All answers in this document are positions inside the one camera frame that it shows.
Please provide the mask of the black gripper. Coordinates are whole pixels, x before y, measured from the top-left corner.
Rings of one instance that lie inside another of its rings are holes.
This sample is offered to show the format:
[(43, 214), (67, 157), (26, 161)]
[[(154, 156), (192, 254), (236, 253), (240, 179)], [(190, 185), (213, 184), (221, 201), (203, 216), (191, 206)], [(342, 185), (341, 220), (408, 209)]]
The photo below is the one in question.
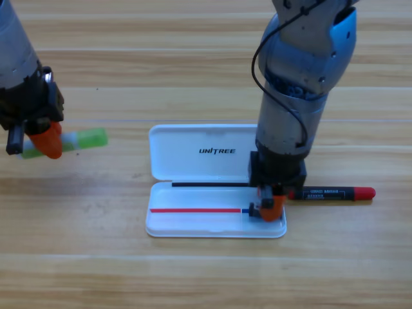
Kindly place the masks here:
[(6, 152), (23, 153), (24, 136), (43, 155), (62, 155), (63, 96), (49, 66), (38, 66), (18, 86), (1, 88), (1, 126), (8, 131)]
[(251, 202), (248, 215), (265, 222), (278, 220), (283, 213), (286, 196), (301, 189), (306, 180), (304, 159), (299, 156), (250, 153), (248, 185), (257, 189), (257, 201)]

